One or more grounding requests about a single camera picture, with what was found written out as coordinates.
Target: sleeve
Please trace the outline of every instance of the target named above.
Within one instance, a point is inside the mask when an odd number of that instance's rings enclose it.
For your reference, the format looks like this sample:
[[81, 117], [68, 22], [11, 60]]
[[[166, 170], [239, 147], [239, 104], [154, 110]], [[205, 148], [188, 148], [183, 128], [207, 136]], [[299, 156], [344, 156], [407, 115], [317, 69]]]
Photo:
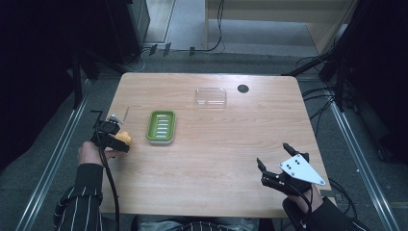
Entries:
[[100, 165], [78, 166], [75, 185], [65, 192], [56, 206], [56, 230], [101, 230], [102, 177]]
[[343, 214], [327, 197], [308, 217], [307, 225], [311, 230], [369, 231], [359, 220]]

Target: green tray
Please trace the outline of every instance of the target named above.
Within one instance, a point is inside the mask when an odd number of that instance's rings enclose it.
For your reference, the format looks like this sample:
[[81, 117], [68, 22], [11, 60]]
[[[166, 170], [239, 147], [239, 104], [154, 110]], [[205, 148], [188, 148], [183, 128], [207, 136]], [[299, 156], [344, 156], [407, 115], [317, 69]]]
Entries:
[[150, 115], [147, 139], [150, 143], [171, 143], [174, 139], [176, 116], [172, 111], [154, 111]]

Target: yellow object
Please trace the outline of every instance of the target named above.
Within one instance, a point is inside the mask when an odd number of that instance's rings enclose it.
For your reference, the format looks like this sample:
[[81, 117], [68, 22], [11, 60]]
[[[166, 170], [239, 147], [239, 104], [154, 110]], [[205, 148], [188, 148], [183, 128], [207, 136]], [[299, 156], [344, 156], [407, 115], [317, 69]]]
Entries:
[[126, 145], [130, 145], [130, 143], [132, 142], [132, 138], [129, 136], [129, 133], [127, 132], [118, 133], [116, 134], [115, 138], [125, 142]]

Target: person's arm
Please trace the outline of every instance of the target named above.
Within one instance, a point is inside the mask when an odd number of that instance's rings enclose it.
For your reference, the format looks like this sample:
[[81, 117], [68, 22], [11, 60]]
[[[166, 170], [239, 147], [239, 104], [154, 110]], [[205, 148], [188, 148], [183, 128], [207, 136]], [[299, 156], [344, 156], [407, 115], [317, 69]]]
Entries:
[[[361, 221], [352, 219], [342, 213], [327, 197], [322, 198], [314, 184], [312, 184], [312, 189], [304, 195], [309, 201], [312, 201], [312, 214], [307, 217], [307, 227], [310, 230], [369, 230]], [[304, 215], [307, 214], [309, 207], [302, 197], [290, 195], [288, 198], [297, 204]]]
[[[117, 154], [105, 151], [107, 159]], [[79, 148], [78, 165], [75, 185], [65, 192], [55, 209], [56, 230], [101, 229], [103, 165], [98, 148], [92, 142], [86, 141]]]

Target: black round object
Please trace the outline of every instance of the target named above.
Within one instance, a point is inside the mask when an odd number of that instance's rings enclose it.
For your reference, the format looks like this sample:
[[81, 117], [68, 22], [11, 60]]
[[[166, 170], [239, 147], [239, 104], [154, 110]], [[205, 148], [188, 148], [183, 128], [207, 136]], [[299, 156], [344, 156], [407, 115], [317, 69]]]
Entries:
[[238, 91], [241, 93], [247, 93], [249, 91], [249, 87], [247, 85], [239, 85]]

